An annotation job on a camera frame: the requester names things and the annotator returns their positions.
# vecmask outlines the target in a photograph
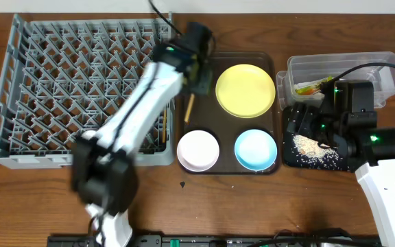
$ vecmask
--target green indicator light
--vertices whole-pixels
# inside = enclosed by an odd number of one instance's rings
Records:
[[[376,136],[374,136],[374,135],[370,136],[370,138],[371,138],[371,141],[377,141],[377,140],[379,140],[379,138],[376,137]]]

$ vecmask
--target wooden tabletop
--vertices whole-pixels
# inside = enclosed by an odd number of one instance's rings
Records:
[[[26,21],[126,19],[138,14],[22,14]],[[295,55],[363,51],[395,53],[395,15],[175,14],[209,26],[220,51],[264,51],[275,71]],[[0,14],[0,72],[11,14]],[[395,96],[378,110],[395,127]],[[194,176],[177,162],[138,168],[130,209],[137,229],[170,235],[273,235],[342,227],[373,235],[376,226],[354,174],[282,166],[271,176]],[[0,165],[0,246],[44,246],[50,233],[85,233],[89,218],[69,191],[69,169],[10,170]]]

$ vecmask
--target blue plate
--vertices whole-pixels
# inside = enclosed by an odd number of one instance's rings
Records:
[[[234,153],[238,162],[246,169],[261,171],[274,164],[277,144],[262,130],[247,130],[237,138]]]

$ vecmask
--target dish rack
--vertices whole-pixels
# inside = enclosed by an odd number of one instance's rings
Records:
[[[170,37],[161,19],[28,23],[15,14],[0,77],[0,164],[70,165],[76,136],[112,117],[135,89],[153,47]],[[136,165],[173,162],[174,108],[171,100],[167,114],[159,114]]]

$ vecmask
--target white background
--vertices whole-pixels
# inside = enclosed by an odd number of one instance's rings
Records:
[[[154,0],[176,13],[395,13],[395,0]],[[0,12],[151,12],[147,0],[0,0]]]

